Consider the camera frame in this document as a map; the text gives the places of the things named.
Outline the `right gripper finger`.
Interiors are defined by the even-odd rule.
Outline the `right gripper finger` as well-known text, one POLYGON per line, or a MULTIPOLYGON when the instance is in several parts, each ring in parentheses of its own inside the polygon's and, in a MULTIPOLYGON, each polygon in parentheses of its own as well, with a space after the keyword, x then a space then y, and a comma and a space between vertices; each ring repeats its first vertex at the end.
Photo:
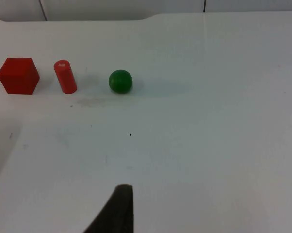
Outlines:
POLYGON ((134 232, 133 187, 121 184, 112 195, 86 233, 133 233, 134 232))

